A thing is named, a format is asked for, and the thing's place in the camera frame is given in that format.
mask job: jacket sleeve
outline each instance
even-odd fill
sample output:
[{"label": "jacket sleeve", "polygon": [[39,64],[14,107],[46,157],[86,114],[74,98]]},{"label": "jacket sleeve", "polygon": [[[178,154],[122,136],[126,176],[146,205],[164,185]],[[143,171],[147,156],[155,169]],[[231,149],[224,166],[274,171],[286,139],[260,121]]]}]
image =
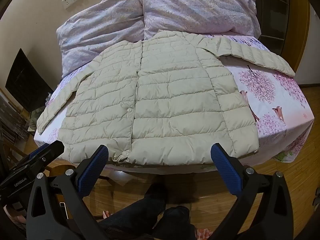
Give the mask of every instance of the jacket sleeve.
[{"label": "jacket sleeve", "polygon": [[217,58],[232,55],[260,67],[274,69],[290,77],[295,76],[290,65],[279,55],[231,41],[223,36],[205,37],[197,44],[197,47],[211,52]]},{"label": "jacket sleeve", "polygon": [[60,91],[59,95],[48,105],[37,121],[37,129],[39,134],[42,134],[49,122],[55,117],[60,109],[65,105],[72,93],[77,91],[80,83],[93,73],[90,65],[83,71],[79,72],[71,81]]}]

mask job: person's leg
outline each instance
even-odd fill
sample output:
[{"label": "person's leg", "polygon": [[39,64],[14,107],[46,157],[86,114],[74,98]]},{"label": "person's leg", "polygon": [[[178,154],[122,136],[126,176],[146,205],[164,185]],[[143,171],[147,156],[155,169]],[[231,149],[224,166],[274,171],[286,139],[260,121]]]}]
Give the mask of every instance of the person's leg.
[{"label": "person's leg", "polygon": [[196,240],[195,230],[189,222],[189,209],[178,206],[164,212],[152,236],[162,240]]},{"label": "person's leg", "polygon": [[163,184],[152,184],[143,199],[100,221],[99,225],[105,230],[112,227],[134,235],[150,233],[165,209],[167,196]]}]

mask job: phone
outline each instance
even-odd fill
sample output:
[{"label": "phone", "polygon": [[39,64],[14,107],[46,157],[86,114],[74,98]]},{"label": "phone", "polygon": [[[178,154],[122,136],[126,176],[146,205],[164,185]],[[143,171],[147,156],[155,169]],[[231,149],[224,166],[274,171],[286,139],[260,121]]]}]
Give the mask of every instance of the phone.
[{"label": "phone", "polygon": [[63,217],[65,219],[69,219],[68,212],[67,212],[67,207],[66,207],[66,204],[64,202],[60,202],[60,208],[61,208]]}]

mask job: pillow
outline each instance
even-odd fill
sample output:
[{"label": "pillow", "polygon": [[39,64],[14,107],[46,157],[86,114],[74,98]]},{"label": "pillow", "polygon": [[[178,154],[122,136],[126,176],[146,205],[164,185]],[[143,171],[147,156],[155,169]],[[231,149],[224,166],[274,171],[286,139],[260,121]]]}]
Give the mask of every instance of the pillow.
[{"label": "pillow", "polygon": [[143,40],[139,0],[103,0],[68,19],[57,29],[62,78],[120,41]]},{"label": "pillow", "polygon": [[233,31],[258,38],[261,34],[255,0],[140,0],[144,39],[158,30],[188,33]]}]

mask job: wall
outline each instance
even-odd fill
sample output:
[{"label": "wall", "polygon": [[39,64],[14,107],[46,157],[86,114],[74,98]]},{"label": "wall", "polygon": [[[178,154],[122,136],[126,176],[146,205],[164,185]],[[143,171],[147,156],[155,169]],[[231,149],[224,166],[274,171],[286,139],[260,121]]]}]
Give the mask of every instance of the wall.
[{"label": "wall", "polygon": [[62,76],[57,28],[100,1],[79,0],[64,9],[61,0],[12,0],[0,20],[0,88],[9,99],[19,105],[5,89],[5,83],[20,48],[48,85],[56,88]]},{"label": "wall", "polygon": [[320,83],[320,20],[310,5],[310,26],[307,43],[296,71],[299,85]]}]

